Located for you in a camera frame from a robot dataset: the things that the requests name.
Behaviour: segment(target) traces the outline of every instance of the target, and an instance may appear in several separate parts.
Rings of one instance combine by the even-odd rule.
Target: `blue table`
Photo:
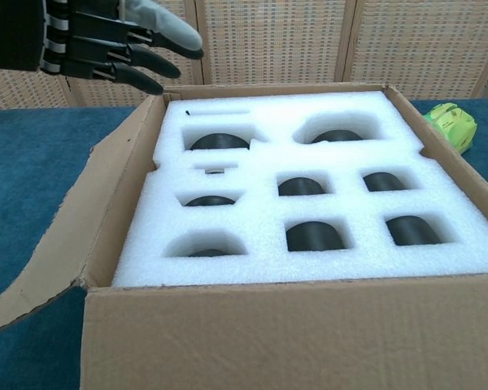
[[[479,125],[464,157],[488,180],[488,99],[453,101]],[[413,102],[425,113],[439,101]],[[132,107],[0,111],[0,293],[21,272],[83,170]],[[79,288],[0,332],[0,390],[79,388]]]

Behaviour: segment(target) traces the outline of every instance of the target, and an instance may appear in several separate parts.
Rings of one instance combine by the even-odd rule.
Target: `black hemispherical object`
[[[195,141],[190,150],[200,149],[249,149],[250,144],[238,136],[215,132]]]
[[[364,182],[371,192],[400,191],[406,189],[404,184],[395,175],[388,172],[375,172],[366,175]]]
[[[205,173],[207,175],[222,175],[224,173],[224,168],[211,168],[206,169]]]
[[[220,197],[218,195],[207,195],[205,197],[197,197],[192,201],[186,203],[185,206],[222,206],[222,205],[232,205],[235,201],[227,197]]]
[[[338,231],[328,223],[309,221],[287,230],[287,248],[290,252],[345,249]]]
[[[441,244],[438,234],[422,218],[404,215],[386,222],[394,243],[398,246]]]
[[[190,258],[215,258],[218,256],[226,256],[228,253],[223,252],[222,250],[218,249],[205,249],[199,250],[198,252],[192,253],[189,257]]]
[[[311,143],[315,144],[322,141],[362,141],[362,137],[351,130],[329,130],[328,132],[321,133]]]
[[[307,177],[294,177],[284,181],[278,186],[278,194],[281,197],[297,195],[318,195],[325,193],[320,183]]]

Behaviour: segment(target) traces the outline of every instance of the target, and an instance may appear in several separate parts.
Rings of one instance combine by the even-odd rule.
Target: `cardboard box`
[[[488,219],[488,184],[387,85],[178,87],[95,146],[29,264],[0,296],[0,329],[88,290],[81,387],[485,389],[488,275],[110,288],[171,99],[381,90]]]

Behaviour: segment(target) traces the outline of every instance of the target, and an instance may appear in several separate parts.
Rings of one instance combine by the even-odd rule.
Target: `yellow-green object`
[[[460,154],[472,147],[477,123],[456,104],[438,104],[424,117]]]

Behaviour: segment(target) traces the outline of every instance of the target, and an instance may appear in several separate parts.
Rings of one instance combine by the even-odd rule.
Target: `foam cutout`
[[[350,130],[361,141],[311,143]],[[221,132],[249,149],[197,149]],[[381,92],[171,102],[112,286],[259,284],[488,272],[488,222]],[[369,192],[385,171],[403,190]],[[324,193],[279,196],[307,177]],[[233,204],[185,206],[210,195]],[[387,221],[422,218],[441,244],[399,246]],[[286,231],[320,221],[345,249],[288,250]],[[226,255],[190,257],[207,249]]]

